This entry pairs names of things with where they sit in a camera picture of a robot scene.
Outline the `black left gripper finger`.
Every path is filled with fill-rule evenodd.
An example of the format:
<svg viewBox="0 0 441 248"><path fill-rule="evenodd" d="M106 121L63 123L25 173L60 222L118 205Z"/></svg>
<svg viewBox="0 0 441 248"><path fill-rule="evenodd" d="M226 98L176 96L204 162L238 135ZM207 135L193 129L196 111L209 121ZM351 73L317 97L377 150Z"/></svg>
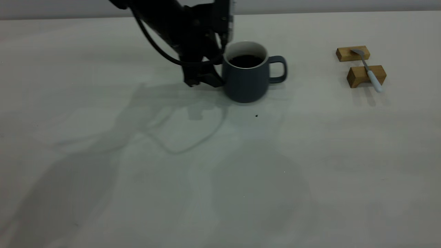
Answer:
<svg viewBox="0 0 441 248"><path fill-rule="evenodd" d="M201 66L183 66L183 81L187 86L194 87L200 84L198 76L201 68Z"/></svg>
<svg viewBox="0 0 441 248"><path fill-rule="evenodd" d="M214 88L223 87L225 84L214 65L205 65L202 67L202 83Z"/></svg>

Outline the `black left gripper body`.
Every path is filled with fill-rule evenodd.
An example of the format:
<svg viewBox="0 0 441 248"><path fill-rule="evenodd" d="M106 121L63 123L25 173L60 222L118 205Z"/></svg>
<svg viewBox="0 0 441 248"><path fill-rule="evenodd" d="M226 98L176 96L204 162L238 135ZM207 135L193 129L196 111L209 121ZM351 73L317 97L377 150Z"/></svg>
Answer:
<svg viewBox="0 0 441 248"><path fill-rule="evenodd" d="M182 69L200 69L208 58L210 65L222 63L223 47L216 40L216 33L223 27L219 23L225 17L224 5L175 5L174 13L181 30L178 32L179 57L182 62L196 66L181 66Z"/></svg>

